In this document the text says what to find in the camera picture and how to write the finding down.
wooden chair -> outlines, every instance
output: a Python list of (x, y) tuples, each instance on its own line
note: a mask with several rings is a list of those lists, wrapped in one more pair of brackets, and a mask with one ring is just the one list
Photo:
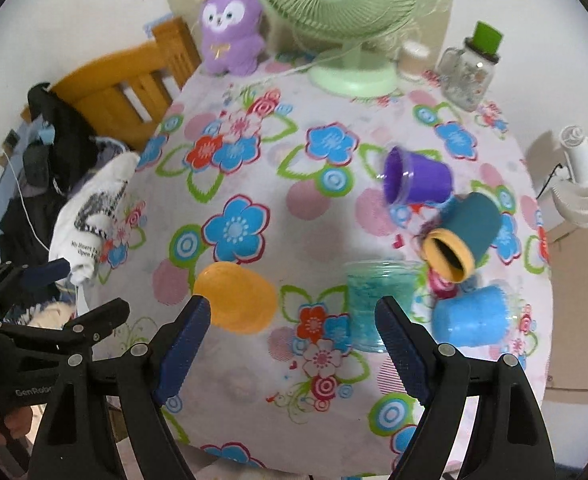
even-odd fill
[[(137, 151), (149, 138), (172, 103), (160, 72), (167, 70), (182, 88), (200, 65), (199, 53), (181, 18), (152, 30), (155, 41), (108, 54), (75, 70), (52, 87), (76, 108), (98, 136), (122, 140)], [(122, 91), (130, 86), (152, 118), (145, 122)], [(26, 108), (21, 117), (31, 121)]]

yellow bow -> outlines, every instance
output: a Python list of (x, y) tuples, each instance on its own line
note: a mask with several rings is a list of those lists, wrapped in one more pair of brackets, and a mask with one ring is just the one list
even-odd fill
[(219, 57), (221, 57), (222, 54), (229, 52), (230, 48), (231, 48), (231, 45), (229, 43), (221, 43), (218, 45), (211, 45), (210, 46), (210, 50), (212, 52), (216, 52), (216, 54), (214, 55), (214, 59), (218, 59)]

floral tablecloth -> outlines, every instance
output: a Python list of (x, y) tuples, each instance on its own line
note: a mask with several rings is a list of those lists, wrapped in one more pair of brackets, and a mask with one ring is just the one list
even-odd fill
[[(304, 62), (278, 56), (250, 79)], [(420, 260), (440, 206), (387, 208), (375, 163), (400, 142), (442, 160), (456, 195), (491, 197), (501, 231), (460, 286), (424, 268), (412, 318), (429, 326), (436, 301), (490, 282), (511, 289), (515, 322), (495, 346), (518, 356), (541, 401), (552, 330), (548, 252), (532, 182), (499, 107), (468, 114), (429, 74), (371, 100), (331, 96), (295, 73), (253, 86), (194, 75), (168, 110), (132, 178), (98, 273), (98, 302), (132, 314), (98, 349), (120, 354), (174, 320), (214, 261), (247, 266), (278, 291), (280, 309), (255, 335), (211, 327), (179, 396), (164, 413), (177, 438), (253, 466), (319, 474), (388, 474), (422, 409), (386, 354), (352, 349), (343, 264)], [(449, 467), (463, 460), (471, 399)]]

black cord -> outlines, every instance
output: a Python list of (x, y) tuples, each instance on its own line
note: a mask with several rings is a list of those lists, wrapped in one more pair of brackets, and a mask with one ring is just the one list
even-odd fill
[(549, 174), (548, 181), (545, 184), (543, 184), (540, 193), (536, 196), (536, 200), (538, 200), (543, 195), (543, 192), (548, 188), (549, 183), (552, 180), (552, 177), (554, 177), (556, 174), (556, 170), (560, 170), (562, 167), (563, 165), (561, 163), (554, 166), (554, 170), (552, 170), (552, 173)]

green electric fan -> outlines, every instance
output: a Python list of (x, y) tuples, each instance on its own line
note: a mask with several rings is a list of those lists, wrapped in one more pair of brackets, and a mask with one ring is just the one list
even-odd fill
[(380, 97), (396, 89), (394, 64), (361, 45), (403, 27), (416, 1), (263, 0), (306, 36), (343, 45), (322, 53), (310, 67), (309, 77), (332, 94), (359, 98)]

